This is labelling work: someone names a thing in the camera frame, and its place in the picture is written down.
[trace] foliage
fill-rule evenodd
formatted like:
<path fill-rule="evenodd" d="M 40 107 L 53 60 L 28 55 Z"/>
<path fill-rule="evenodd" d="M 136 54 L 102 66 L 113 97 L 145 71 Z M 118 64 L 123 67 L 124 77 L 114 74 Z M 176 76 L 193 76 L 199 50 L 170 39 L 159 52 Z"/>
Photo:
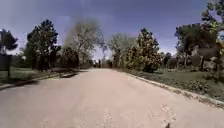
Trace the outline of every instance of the foliage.
<path fill-rule="evenodd" d="M 157 70 L 161 63 L 158 45 L 153 34 L 143 28 L 138 36 L 137 45 L 128 50 L 127 67 L 146 72 Z"/>
<path fill-rule="evenodd" d="M 56 61 L 56 53 L 61 49 L 56 46 L 58 33 L 50 20 L 43 21 L 27 36 L 24 50 L 26 62 L 30 67 L 38 70 L 47 70 Z"/>
<path fill-rule="evenodd" d="M 210 48 L 215 45 L 216 33 L 210 33 L 209 24 L 191 24 L 176 28 L 175 36 L 178 38 L 176 49 L 179 53 L 191 54 L 194 47 Z"/>
<path fill-rule="evenodd" d="M 163 60 L 162 60 L 162 64 L 163 64 L 163 67 L 166 67 L 167 63 L 168 63 L 168 60 L 171 59 L 172 55 L 171 53 L 167 52 L 164 57 L 163 57 Z"/>
<path fill-rule="evenodd" d="M 213 0 L 208 2 L 206 10 L 202 12 L 202 20 L 211 25 L 210 32 L 218 33 L 224 30 L 224 1 Z"/>
<path fill-rule="evenodd" d="M 3 29 L 0 31 L 0 53 L 1 54 L 6 54 L 6 51 L 9 50 L 14 50 L 17 48 L 16 41 L 17 39 L 13 37 L 10 31 L 6 31 Z"/>
<path fill-rule="evenodd" d="M 135 39 L 124 33 L 116 33 L 112 36 L 108 42 L 108 47 L 112 51 L 115 68 L 124 68 L 126 52 L 134 43 Z"/>

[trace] bare tree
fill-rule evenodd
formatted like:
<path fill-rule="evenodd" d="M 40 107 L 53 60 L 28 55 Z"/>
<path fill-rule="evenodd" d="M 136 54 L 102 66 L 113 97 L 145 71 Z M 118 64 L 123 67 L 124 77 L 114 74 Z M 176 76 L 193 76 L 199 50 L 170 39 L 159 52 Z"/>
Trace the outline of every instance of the bare tree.
<path fill-rule="evenodd" d="M 95 19 L 82 19 L 78 21 L 68 33 L 65 45 L 71 46 L 77 51 L 79 57 L 84 62 L 89 59 L 96 46 L 105 46 L 104 38 L 100 26 Z"/>

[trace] green lawn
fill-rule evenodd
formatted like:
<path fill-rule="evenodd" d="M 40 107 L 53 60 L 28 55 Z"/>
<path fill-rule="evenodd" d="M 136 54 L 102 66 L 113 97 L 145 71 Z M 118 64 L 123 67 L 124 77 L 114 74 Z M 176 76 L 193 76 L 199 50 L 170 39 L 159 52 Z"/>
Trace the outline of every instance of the green lawn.
<path fill-rule="evenodd" d="M 146 73 L 134 70 L 122 71 L 224 101 L 224 83 L 216 82 L 213 79 L 206 80 L 204 76 L 207 76 L 209 74 L 208 72 L 168 72 L 158 70 L 155 73 Z"/>

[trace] gravel path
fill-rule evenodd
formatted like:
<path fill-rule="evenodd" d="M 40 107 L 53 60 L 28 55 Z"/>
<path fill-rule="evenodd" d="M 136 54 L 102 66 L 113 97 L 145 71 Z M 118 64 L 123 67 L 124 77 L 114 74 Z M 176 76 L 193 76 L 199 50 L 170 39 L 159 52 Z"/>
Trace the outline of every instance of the gravel path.
<path fill-rule="evenodd" d="M 109 69 L 0 91 L 0 128 L 224 128 L 224 111 Z"/>

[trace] curb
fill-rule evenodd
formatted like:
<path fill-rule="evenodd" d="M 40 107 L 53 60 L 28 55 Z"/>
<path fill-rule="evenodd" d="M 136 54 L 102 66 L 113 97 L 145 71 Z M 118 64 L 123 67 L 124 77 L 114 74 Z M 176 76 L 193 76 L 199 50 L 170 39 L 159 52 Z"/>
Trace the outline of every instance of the curb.
<path fill-rule="evenodd" d="M 176 94 L 181 94 L 181 95 L 183 95 L 183 96 L 185 96 L 189 99 L 194 99 L 194 100 L 197 100 L 201 103 L 205 103 L 205 104 L 210 105 L 210 106 L 215 106 L 215 107 L 224 109 L 224 102 L 222 102 L 222 101 L 215 100 L 215 99 L 212 99 L 212 98 L 209 98 L 209 97 L 206 97 L 206 96 L 203 96 L 203 95 L 199 95 L 199 94 L 196 94 L 196 93 L 192 93 L 192 92 L 189 92 L 189 91 L 181 90 L 181 89 L 178 89 L 178 88 L 174 88 L 174 87 L 171 87 L 169 85 L 162 84 L 162 83 L 159 83 L 159 82 L 147 80 L 145 78 L 135 76 L 135 75 L 132 75 L 132 74 L 129 74 L 129 73 L 126 73 L 126 72 L 123 72 L 123 73 L 126 74 L 126 75 L 129 75 L 131 77 L 134 77 L 138 80 L 144 81 L 146 83 L 150 83 L 150 84 L 153 84 L 157 87 L 160 87 L 160 88 L 166 89 L 168 91 L 174 92 Z"/>

